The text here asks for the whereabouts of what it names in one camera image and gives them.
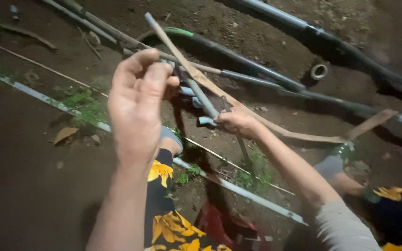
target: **hand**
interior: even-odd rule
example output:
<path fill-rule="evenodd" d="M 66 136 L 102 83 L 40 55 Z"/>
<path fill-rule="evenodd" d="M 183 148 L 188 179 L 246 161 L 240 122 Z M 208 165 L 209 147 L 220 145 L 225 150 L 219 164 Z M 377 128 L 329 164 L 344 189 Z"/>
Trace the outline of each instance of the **hand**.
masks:
<path fill-rule="evenodd" d="M 259 126 L 263 125 L 253 116 L 237 107 L 232 107 L 231 110 L 232 112 L 221 111 L 215 122 L 230 134 L 240 132 L 248 139 L 256 139 L 256 131 Z"/>
<path fill-rule="evenodd" d="M 120 163 L 150 168 L 161 131 L 161 100 L 178 77 L 159 51 L 146 49 L 120 62 L 109 92 L 108 109 Z"/>

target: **gray sleeve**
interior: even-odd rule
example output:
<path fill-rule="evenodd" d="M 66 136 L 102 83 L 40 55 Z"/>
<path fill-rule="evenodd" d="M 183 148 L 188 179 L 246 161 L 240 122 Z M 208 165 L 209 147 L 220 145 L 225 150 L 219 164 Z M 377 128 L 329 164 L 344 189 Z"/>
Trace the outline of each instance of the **gray sleeve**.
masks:
<path fill-rule="evenodd" d="M 315 219 L 317 238 L 327 251 L 380 251 L 370 229 L 343 201 L 328 201 Z"/>

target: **dirt ground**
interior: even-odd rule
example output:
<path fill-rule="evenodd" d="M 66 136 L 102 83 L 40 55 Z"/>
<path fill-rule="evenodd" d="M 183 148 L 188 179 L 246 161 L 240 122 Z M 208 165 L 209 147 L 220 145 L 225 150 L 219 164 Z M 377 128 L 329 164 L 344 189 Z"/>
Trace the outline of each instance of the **dirt ground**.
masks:
<path fill-rule="evenodd" d="M 138 37 L 149 30 L 143 18 L 143 14 L 149 11 L 162 26 L 200 33 L 296 80 L 300 80 L 316 62 L 323 62 L 330 69 L 329 75 L 311 87 L 311 91 L 380 109 L 392 108 L 402 113 L 402 100 L 381 94 L 369 75 L 335 66 L 279 29 L 223 3 L 214 0 L 79 2 L 131 37 Z M 122 59 L 115 45 L 102 40 L 100 54 L 103 60 L 99 60 L 82 42 L 78 24 L 70 18 L 41 1 L 0 0 L 0 20 L 3 22 L 11 22 L 11 4 L 20 10 L 19 27 L 46 38 L 58 50 L 51 52 L 29 38 L 5 32 L 0 36 L 1 46 L 84 83 L 103 79 L 103 83 L 109 85 L 110 77 Z M 269 4 L 339 34 L 344 40 L 363 48 L 366 54 L 402 73 L 402 1 L 269 0 Z M 190 45 L 180 46 L 193 61 L 230 69 L 225 64 L 227 61 L 199 55 L 198 49 Z M 0 65 L 7 69 L 7 74 L 51 97 L 56 95 L 52 90 L 54 86 L 76 86 L 2 50 Z M 40 80 L 29 84 L 24 77 L 26 72 L 37 74 Z M 345 111 L 312 107 L 315 104 L 280 98 L 268 89 L 247 86 L 212 74 L 207 76 L 262 117 L 293 132 L 335 136 L 361 122 L 349 120 Z M 181 104 L 186 136 L 233 163 L 241 163 L 242 155 L 234 137 L 217 130 L 197 128 L 196 118 L 201 112 L 193 112 L 190 106 L 186 101 Z M 267 111 L 261 111 L 261 107 L 267 108 Z M 165 103 L 162 110 L 163 122 L 172 127 L 176 126 L 174 109 L 170 103 Z M 84 247 L 91 219 L 108 189 L 115 156 L 110 135 L 95 129 L 88 129 L 80 140 L 71 145 L 53 147 L 50 141 L 61 127 L 68 125 L 68 120 L 69 117 L 60 111 L 0 83 L 0 249 Z M 102 137 L 100 145 L 87 140 L 92 134 Z M 330 147 L 282 140 L 311 164 L 319 162 Z M 402 187 L 402 140 L 379 128 L 358 138 L 356 149 L 357 159 L 371 169 L 367 185 Z M 390 156 L 388 159 L 383 158 L 386 153 Z M 218 159 L 196 148 L 188 147 L 184 159 L 199 163 L 202 168 L 210 166 L 235 182 L 233 168 L 221 165 Z M 60 161 L 64 165 L 58 169 Z M 271 182 L 289 190 L 274 169 L 271 169 Z M 215 193 L 218 193 L 215 186 L 198 177 L 175 187 L 173 194 L 178 198 L 176 207 L 193 221 L 208 195 Z M 230 191 L 222 193 L 234 214 L 255 222 L 265 235 L 273 236 L 274 250 L 283 248 L 296 227 L 293 220 Z M 295 213 L 302 211 L 298 198 L 294 196 L 272 188 L 261 195 Z"/>

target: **metal ring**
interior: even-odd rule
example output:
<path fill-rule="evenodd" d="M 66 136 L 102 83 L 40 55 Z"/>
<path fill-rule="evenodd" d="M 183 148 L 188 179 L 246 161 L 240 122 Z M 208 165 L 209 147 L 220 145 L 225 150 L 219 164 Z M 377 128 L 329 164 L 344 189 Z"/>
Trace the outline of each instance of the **metal ring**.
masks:
<path fill-rule="evenodd" d="M 324 64 L 316 64 L 311 68 L 310 75 L 314 80 L 321 80 L 328 74 L 328 68 Z"/>

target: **red object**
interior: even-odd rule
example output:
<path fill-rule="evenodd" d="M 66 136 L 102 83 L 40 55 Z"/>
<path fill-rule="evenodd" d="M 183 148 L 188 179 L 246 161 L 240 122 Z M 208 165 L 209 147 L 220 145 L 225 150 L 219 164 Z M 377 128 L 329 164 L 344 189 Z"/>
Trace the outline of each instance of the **red object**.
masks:
<path fill-rule="evenodd" d="M 258 231 L 254 224 L 231 214 L 222 213 L 208 202 L 198 213 L 194 226 L 207 233 L 213 241 L 222 243 L 234 251 L 252 250 L 254 241 L 246 239 L 257 239 L 257 237 L 260 237 L 260 245 L 255 251 L 266 251 L 271 248 L 263 233 Z"/>

